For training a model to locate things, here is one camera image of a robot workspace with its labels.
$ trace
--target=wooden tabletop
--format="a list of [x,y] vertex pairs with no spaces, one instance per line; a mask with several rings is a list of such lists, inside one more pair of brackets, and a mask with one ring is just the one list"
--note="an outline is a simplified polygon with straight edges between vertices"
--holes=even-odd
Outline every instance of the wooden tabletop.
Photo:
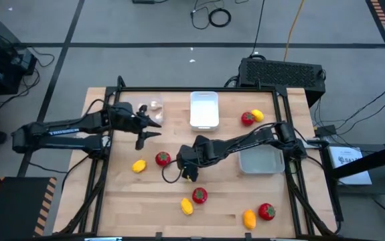
[[[84,110],[96,98],[103,98],[104,88],[89,88]],[[313,137],[313,125],[303,89],[288,89],[289,103],[295,128],[306,138]],[[291,205],[284,173],[274,175],[246,175],[239,168],[238,155],[231,154],[217,165],[199,169],[197,182],[180,179],[177,183],[165,183],[161,168],[155,163],[160,151],[167,151],[174,157],[181,145],[194,143],[196,132],[189,125],[190,92],[122,92],[121,101],[146,94],[160,95],[164,105],[164,123],[159,137],[145,142],[145,148],[135,150],[136,135],[116,131],[110,154],[110,163],[104,191],[99,236],[154,236],[163,232],[165,237],[244,237],[251,232],[254,238],[295,237]],[[250,132],[259,124],[243,127],[239,117],[244,111],[259,109],[264,123],[275,122],[273,99],[270,93],[262,92],[220,92],[219,129],[204,133],[209,139],[230,139]],[[284,116],[283,102],[281,112]],[[101,108],[95,104],[92,111]],[[318,151],[308,154],[320,160]],[[70,167],[86,154],[73,151]],[[146,170],[133,173],[131,165],[139,160],[147,161]],[[61,230],[78,211],[84,201],[91,161],[73,171],[66,181],[62,194],[54,231]],[[309,203],[326,223],[335,230],[335,220],[323,171],[315,163],[304,160],[303,172]],[[179,173],[176,166],[167,168],[166,177],[175,179]],[[183,214],[180,201],[191,199],[192,191],[204,187],[208,191],[205,204],[194,204],[194,213]],[[257,208],[262,203],[274,205],[277,214],[268,222],[257,219],[256,228],[247,230],[242,223],[242,213]],[[303,209],[298,202],[302,233],[306,234]],[[90,209],[87,230],[90,230],[94,208]]]

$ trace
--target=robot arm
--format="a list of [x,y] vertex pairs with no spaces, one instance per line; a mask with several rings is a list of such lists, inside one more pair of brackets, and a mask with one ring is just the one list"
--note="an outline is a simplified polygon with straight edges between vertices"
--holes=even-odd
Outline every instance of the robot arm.
[[113,129],[137,134],[136,150],[140,150],[145,139],[160,135],[143,132],[146,127],[161,127],[145,115],[146,110],[147,106],[143,105],[139,112],[134,114],[130,103],[118,102],[114,105],[106,104],[106,108],[74,120],[29,123],[12,133],[12,149],[17,153],[42,148],[79,149],[91,154],[103,150],[101,135],[90,135],[83,139],[58,136],[78,132],[101,134]]
[[272,145],[283,151],[285,157],[305,158],[307,152],[295,136],[293,127],[286,123],[261,125],[246,135],[227,141],[209,140],[201,135],[196,137],[192,147],[182,145],[176,155],[177,168],[181,176],[191,181],[198,178],[198,168],[209,167],[227,158],[229,154],[257,145]]

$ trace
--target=floor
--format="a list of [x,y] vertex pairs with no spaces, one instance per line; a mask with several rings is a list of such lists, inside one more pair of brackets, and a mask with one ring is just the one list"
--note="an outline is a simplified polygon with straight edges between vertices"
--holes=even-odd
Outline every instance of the floor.
[[[300,2],[265,1],[256,52],[283,60]],[[28,96],[0,110],[0,130],[11,133],[37,119],[77,118],[87,88],[113,86],[118,75],[127,86],[222,86],[236,74],[241,58],[250,54],[261,3],[237,5],[225,0],[232,14],[230,25],[201,31],[191,26],[193,0],[157,5],[133,5],[129,0],[0,0],[0,20],[22,42],[56,57],[51,66],[38,68],[41,82]],[[385,90],[385,25],[374,20],[369,4],[368,0],[306,0],[298,18],[287,61],[321,64],[326,69],[323,120],[345,118]],[[223,21],[223,16],[215,17]],[[194,19],[196,25],[206,24],[203,12]],[[384,104],[385,96],[356,119]],[[343,137],[349,143],[385,143],[385,109]],[[15,176],[22,159],[11,150],[9,137],[0,145],[0,177]],[[69,160],[70,151],[41,150],[31,158],[62,171]],[[53,174],[35,167],[27,172],[27,176],[49,175]],[[58,188],[46,234],[52,232],[60,193]],[[385,196],[378,198],[385,205]],[[385,240],[385,213],[370,198],[343,195],[340,200],[345,216],[342,235]]]

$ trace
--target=red tomato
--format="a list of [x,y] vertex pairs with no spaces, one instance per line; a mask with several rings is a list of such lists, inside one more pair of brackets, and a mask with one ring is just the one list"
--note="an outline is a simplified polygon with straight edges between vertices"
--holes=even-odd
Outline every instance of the red tomato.
[[262,204],[258,212],[264,220],[272,220],[275,217],[275,209],[271,204]]
[[165,166],[171,161],[171,157],[169,153],[166,153],[165,151],[162,151],[157,154],[155,157],[155,161],[160,166]]
[[195,188],[192,199],[197,204],[203,204],[207,200],[207,191],[202,187]]
[[250,126],[254,122],[253,114],[250,112],[244,112],[241,116],[241,122],[247,127]]

